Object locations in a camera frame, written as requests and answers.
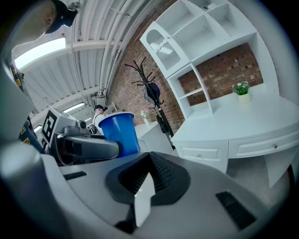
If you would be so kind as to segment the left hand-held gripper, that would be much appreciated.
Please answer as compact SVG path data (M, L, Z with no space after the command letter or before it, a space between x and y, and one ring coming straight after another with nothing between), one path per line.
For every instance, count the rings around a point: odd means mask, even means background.
M105 161L121 154L121 145L107 139L85 137L89 130L84 121L50 107L42 126L43 149L58 165L77 160Z

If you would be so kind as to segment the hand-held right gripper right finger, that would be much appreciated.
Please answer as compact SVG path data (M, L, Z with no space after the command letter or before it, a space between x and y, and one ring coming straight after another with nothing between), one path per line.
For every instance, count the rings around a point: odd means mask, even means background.
M154 206L144 224L136 229L139 239L252 239L267 224L269 209L233 178L210 166L162 154L184 167L191 183L173 205ZM231 193L255 218L240 230L216 194Z

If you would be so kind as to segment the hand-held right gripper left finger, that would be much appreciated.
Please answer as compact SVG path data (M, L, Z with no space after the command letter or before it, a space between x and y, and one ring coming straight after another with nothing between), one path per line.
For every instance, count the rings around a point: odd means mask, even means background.
M108 172L143 153L104 162L59 167L52 156L43 155L51 193L67 223L71 239L151 239L147 229L128 234L115 225L126 220L129 205L116 202L106 189Z

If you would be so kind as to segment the blue plastic cup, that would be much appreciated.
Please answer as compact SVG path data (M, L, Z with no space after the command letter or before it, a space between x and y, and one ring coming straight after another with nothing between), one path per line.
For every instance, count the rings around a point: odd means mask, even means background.
M140 152L133 119L133 113L115 112L101 119L96 125L102 129L107 140L120 144L117 158Z

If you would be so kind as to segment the white desk top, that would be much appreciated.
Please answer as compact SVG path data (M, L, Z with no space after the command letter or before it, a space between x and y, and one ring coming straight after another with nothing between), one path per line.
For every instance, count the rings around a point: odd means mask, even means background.
M217 101L214 114L206 116L193 114L186 119L173 136L172 142L177 152L180 147L223 149L227 156L226 160L201 164L226 172L230 160L228 158L230 141L267 135L281 136L294 132L299 133L299 106L287 99L270 94L257 94L252 96L249 103L240 104L235 96L226 96L223 100ZM298 150L299 145L262 155L266 161L270 187L274 186L287 171Z

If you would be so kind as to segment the white desk hutch shelving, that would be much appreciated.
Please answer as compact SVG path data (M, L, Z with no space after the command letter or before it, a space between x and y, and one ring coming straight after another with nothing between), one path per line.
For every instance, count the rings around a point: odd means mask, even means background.
M215 9L204 11L206 1L217 4ZM228 0L177 0L164 11L155 22L178 43L190 63L167 79L185 119L195 114L212 114L215 103L210 99L208 90L196 66L229 49L247 43L258 63L265 89L268 93L279 94L278 78L270 52L250 20ZM192 94L201 92L206 101L191 106L178 79L193 72L200 88Z

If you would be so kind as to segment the white side cabinet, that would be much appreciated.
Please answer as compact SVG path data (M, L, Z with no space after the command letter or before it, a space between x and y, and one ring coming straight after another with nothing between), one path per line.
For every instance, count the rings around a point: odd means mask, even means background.
M160 152L171 155L173 148L166 134L161 131L157 121L153 121L147 126L141 124L135 126L137 140L141 152Z

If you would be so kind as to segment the white flower vase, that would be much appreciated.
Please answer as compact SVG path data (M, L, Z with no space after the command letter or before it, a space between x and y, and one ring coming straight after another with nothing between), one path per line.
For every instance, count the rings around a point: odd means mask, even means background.
M150 127L150 123L149 123L149 121L148 121L149 113L148 113L147 111L142 110L142 111L141 111L141 116L142 116L142 118L143 118L143 121L144 121L145 125L146 125L147 127Z

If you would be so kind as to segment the dark shirt with yellow print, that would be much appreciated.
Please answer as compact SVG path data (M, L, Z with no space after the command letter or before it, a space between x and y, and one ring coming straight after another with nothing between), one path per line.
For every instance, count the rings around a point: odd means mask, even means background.
M26 119L25 124L21 129L19 140L21 140L24 144L32 145L39 153L44 153L44 150L37 139L29 117Z

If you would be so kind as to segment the black folded umbrella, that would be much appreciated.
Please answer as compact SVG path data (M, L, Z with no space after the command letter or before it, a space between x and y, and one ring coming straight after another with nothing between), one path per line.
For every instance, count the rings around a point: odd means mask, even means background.
M168 133L168 131L169 131L168 127L166 126L163 119L158 114L156 114L156 119L157 119L157 122L160 126L162 133L164 133L164 134Z

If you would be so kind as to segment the black coat rack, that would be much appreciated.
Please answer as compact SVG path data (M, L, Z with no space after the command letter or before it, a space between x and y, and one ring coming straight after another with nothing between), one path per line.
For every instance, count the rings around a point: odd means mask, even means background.
M146 84L153 83L154 79L156 78L156 77L153 77L151 80L149 80L149 77L152 75L152 72L149 73L148 76L145 75L144 69L143 69L143 63L145 60L146 60L146 57L143 58L143 60L141 61L141 63L139 65L137 64L137 62L135 60L133 60L134 65L130 65L127 63L125 64L126 67L133 68L135 71L137 71L141 77L141 80L133 81L133 82L131 82L131 84L137 84L138 86L145 86ZM168 133L169 133L170 137L173 137L174 133L173 133L171 126L170 126L170 124L164 114L164 111L161 107L161 105L163 103L164 103L164 101L160 101L160 103L157 106L152 106L149 109L153 109L156 112L156 114L158 114L163 119L164 123L168 127L168 130L169 130Z

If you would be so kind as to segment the small potted flower plant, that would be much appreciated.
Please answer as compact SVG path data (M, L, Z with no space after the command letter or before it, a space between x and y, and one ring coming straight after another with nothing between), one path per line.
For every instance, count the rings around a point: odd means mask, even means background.
M232 89L233 92L237 94L238 102L240 104L246 104L251 101L249 94L249 83L247 81L232 85Z

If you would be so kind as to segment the white ceiling pipe bundle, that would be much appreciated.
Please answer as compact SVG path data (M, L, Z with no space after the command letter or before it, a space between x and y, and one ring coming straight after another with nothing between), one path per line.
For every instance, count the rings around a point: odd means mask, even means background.
M121 6L121 8L119 10L117 10L117 16L116 16L116 19L115 21L113 22L113 25L112 25L112 28L111 28L111 31L108 35L108 39L107 39L107 44L106 44L106 47L105 47L105 50L104 50L104 55L103 55L103 58L102 58L102 64L101 64L101 70L100 70L100 83L99 83L99 90L103 91L104 88L105 88L105 76L104 76L104 73L105 73L105 68L106 68L106 61L107 61L107 58L108 58L108 53L109 53L109 49L111 47L111 42L112 42L112 39L114 37L114 34L118 28L118 25L122 19L122 16L127 12L127 9L130 7L131 5L131 2L133 0L125 0L124 4Z

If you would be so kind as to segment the black cap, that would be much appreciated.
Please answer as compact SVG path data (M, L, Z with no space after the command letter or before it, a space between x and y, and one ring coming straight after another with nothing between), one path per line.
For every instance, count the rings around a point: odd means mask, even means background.
M78 14L78 10L74 8L68 8L60 0L51 0L54 4L56 16L45 34L51 34L57 31L61 26L71 27Z

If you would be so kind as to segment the small white box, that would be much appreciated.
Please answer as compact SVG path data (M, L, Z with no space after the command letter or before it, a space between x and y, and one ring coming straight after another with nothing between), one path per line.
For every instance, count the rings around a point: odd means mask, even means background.
M209 1L206 1L202 4L202 9L204 11L209 11L209 10L215 9L216 7L217 7L216 3L209 2Z

